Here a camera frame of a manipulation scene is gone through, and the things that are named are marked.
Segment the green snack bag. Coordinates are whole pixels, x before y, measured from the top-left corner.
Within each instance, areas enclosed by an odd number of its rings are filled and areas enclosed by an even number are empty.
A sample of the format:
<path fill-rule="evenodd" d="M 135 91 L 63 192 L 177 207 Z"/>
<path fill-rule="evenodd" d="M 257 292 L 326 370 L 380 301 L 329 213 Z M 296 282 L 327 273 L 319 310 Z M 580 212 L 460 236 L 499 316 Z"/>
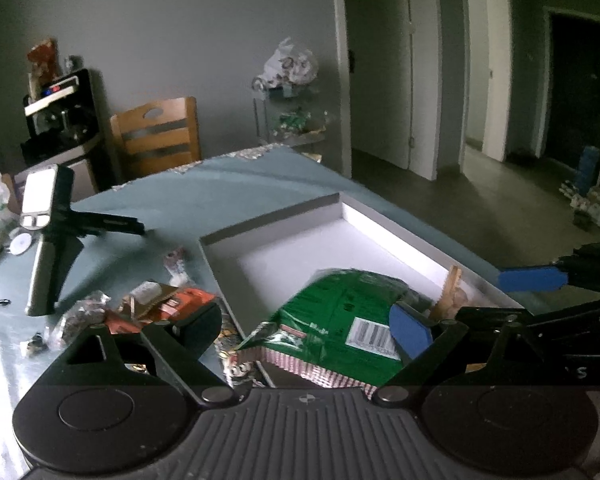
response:
<path fill-rule="evenodd" d="M 432 345 L 430 306 L 398 278 L 324 270 L 235 352 L 241 363 L 271 364 L 323 388 L 370 396 Z"/>

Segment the tan cracker packet in box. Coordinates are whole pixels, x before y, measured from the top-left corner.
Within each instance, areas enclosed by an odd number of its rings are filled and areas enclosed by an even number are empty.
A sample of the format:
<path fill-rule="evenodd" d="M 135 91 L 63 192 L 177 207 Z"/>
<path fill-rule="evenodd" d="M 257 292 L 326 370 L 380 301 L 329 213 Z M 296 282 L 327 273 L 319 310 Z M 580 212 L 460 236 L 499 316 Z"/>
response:
<path fill-rule="evenodd" d="M 430 320 L 452 320 L 461 308 L 469 306 L 468 296 L 460 288 L 462 273 L 459 266 L 451 266 L 442 288 L 442 294 L 430 310 Z"/>

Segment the items on hallway floor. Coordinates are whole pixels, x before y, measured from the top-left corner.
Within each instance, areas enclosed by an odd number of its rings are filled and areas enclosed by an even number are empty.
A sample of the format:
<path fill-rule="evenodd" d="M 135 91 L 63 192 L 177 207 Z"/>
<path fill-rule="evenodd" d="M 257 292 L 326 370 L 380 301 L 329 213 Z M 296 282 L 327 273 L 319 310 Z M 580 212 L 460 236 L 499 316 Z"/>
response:
<path fill-rule="evenodd" d="M 600 187 L 595 185 L 600 149 L 586 146 L 572 180 L 565 180 L 559 192 L 573 211 L 572 223 L 583 231 L 600 229 Z"/>

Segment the clear bag of nuts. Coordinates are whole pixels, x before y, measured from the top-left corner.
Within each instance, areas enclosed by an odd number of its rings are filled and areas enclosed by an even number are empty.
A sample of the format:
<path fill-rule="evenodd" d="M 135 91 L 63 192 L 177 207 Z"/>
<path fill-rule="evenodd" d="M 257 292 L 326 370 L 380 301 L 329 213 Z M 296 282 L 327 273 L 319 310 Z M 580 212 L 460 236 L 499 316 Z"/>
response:
<path fill-rule="evenodd" d="M 101 290 L 78 300 L 44 336 L 47 348 L 59 351 L 68 347 L 87 327 L 105 322 L 110 297 Z"/>

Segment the small clear candy wrapper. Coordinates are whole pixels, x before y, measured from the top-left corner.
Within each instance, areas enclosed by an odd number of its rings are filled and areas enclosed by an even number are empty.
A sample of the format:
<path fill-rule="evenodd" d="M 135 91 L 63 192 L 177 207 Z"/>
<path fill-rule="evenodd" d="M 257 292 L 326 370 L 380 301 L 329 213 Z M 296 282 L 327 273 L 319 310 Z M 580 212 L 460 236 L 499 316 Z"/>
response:
<path fill-rule="evenodd" d="M 48 350 L 45 335 L 41 332 L 36 332 L 27 340 L 20 342 L 20 353 L 24 358 L 31 359 L 34 356 Z"/>

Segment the brown snack packet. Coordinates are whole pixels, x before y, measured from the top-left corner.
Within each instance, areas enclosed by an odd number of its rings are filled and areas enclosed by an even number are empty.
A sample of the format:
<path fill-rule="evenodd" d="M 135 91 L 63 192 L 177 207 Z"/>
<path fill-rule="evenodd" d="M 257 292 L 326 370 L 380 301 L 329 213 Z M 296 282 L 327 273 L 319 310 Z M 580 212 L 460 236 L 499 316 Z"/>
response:
<path fill-rule="evenodd" d="M 153 307 L 158 306 L 160 302 L 173 296 L 177 290 L 176 287 L 171 285 L 155 281 L 144 281 L 122 298 L 119 311 L 129 315 L 134 320 L 138 320 Z"/>

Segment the orange red snack packet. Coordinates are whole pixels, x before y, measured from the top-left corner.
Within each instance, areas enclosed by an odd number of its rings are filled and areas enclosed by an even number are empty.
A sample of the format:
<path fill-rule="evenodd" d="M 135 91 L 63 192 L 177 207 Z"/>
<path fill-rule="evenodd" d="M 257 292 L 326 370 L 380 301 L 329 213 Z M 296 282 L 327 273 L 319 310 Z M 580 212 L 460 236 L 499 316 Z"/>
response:
<path fill-rule="evenodd" d="M 180 288 L 149 307 L 133 300 L 123 306 L 121 312 L 109 311 L 104 323 L 112 334 L 137 334 L 152 323 L 184 321 L 201 313 L 202 308 L 210 306 L 215 299 L 215 295 L 199 288 Z"/>

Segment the patterned snack tube packet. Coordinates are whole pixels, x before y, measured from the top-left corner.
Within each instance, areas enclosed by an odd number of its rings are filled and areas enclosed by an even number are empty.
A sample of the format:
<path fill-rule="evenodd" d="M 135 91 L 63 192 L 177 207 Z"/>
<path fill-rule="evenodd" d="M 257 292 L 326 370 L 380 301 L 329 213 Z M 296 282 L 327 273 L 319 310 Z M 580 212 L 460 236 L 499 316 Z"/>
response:
<path fill-rule="evenodd" d="M 251 362 L 238 361 L 235 349 L 242 343 L 242 336 L 228 314 L 226 307 L 220 307 L 221 328 L 215 338 L 214 348 L 218 355 L 226 382 L 234 389 L 253 386 L 254 369 Z"/>

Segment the white cardboard box tray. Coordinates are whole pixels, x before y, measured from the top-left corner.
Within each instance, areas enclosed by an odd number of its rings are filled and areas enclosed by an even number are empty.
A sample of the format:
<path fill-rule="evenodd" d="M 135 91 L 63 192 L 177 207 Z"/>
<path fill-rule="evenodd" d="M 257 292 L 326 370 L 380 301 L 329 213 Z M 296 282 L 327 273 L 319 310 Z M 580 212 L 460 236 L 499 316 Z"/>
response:
<path fill-rule="evenodd" d="M 343 194 L 229 226 L 206 235 L 200 244 L 242 342 L 317 272 L 329 269 L 398 278 L 431 300 L 427 314 L 439 300 L 451 266 L 459 266 L 468 307 L 516 307 L 515 300 L 439 248 Z M 274 387 L 300 378 L 271 364 L 252 364 L 254 378 Z"/>

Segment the black tripod phone stand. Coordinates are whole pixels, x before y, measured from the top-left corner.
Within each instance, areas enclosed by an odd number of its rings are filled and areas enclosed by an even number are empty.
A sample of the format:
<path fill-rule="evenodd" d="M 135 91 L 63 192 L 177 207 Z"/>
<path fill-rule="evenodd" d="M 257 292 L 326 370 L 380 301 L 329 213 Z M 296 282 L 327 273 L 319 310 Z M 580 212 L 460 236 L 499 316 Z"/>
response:
<path fill-rule="evenodd" d="M 46 316 L 55 311 L 69 271 L 83 250 L 83 237 L 116 232 L 142 236 L 140 220 L 115 214 L 71 208 L 74 171 L 56 164 L 27 176 L 20 226 L 38 234 L 26 315 Z"/>

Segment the wooden chair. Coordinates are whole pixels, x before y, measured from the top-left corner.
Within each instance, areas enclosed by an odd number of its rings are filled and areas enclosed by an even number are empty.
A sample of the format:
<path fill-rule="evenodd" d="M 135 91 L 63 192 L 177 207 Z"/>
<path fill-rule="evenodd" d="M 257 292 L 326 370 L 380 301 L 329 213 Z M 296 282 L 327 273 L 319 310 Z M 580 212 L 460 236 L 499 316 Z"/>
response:
<path fill-rule="evenodd" d="M 126 180 L 200 162 L 197 101 L 192 96 L 152 101 L 110 118 Z"/>

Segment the black coffee machine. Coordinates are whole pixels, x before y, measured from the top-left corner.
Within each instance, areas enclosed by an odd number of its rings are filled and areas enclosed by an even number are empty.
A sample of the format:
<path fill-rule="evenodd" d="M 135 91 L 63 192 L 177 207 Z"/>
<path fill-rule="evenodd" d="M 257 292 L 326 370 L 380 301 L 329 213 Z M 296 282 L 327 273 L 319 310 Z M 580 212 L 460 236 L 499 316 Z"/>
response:
<path fill-rule="evenodd" d="M 28 167 L 91 141 L 99 134 L 91 72 L 80 68 L 42 87 L 38 100 L 24 96 L 29 139 L 20 144 Z"/>

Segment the white door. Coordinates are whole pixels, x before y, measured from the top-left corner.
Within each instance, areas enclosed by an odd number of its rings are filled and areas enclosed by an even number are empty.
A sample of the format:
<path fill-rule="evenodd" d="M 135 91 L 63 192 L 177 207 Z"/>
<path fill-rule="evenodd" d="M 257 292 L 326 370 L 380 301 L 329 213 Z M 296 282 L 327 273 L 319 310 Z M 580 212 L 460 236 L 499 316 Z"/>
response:
<path fill-rule="evenodd" d="M 352 145 L 434 179 L 440 129 L 440 0 L 344 0 Z"/>

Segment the white plastic bag on rack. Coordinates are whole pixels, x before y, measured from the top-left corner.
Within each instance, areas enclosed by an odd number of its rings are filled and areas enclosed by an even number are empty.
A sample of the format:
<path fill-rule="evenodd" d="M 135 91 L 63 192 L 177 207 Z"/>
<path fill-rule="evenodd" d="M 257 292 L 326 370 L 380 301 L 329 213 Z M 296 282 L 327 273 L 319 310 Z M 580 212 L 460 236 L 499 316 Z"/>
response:
<path fill-rule="evenodd" d="M 287 37 L 282 40 L 272 56 L 264 63 L 259 76 L 270 89 L 281 86 L 305 86 L 317 78 L 318 63 L 314 53 Z"/>

